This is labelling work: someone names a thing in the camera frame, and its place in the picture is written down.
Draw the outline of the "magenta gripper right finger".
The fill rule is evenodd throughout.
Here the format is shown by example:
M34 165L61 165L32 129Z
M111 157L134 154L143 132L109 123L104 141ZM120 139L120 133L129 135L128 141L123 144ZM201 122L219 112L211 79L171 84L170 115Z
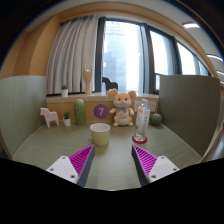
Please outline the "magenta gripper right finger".
M157 181L179 170L166 156L157 157L136 145L132 146L132 157L141 186Z

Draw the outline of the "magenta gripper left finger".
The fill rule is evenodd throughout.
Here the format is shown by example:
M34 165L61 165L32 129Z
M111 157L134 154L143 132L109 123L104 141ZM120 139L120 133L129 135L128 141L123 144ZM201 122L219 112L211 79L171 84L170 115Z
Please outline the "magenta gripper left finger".
M94 156L95 146L90 145L70 157L61 156L47 169L47 171L84 187L88 179Z

